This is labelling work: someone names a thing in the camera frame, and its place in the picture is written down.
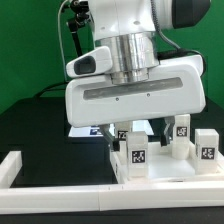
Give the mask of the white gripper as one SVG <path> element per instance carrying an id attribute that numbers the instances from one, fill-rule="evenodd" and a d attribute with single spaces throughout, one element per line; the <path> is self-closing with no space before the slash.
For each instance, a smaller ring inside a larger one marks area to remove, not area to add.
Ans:
<path id="1" fill-rule="evenodd" d="M 205 107 L 202 73 L 202 57 L 191 55 L 161 61 L 142 82 L 114 85 L 107 75 L 74 79 L 65 94 L 68 122 L 74 127 L 100 125 L 110 150 L 119 151 L 109 124 L 164 118 L 161 146 L 167 146 L 174 116 L 199 113 Z"/>

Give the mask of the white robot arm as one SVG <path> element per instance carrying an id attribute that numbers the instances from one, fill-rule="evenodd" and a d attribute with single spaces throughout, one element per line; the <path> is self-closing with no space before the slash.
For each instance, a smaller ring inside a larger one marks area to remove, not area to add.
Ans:
<path id="1" fill-rule="evenodd" d="M 94 49 L 66 65 L 68 122 L 97 125 L 118 150 L 111 124 L 162 118 L 158 133 L 167 145 L 174 117 L 205 107 L 206 63 L 199 52 L 180 46 L 159 52 L 154 38 L 164 29 L 196 25 L 210 5 L 211 0 L 73 0 L 76 23 L 91 25 Z"/>

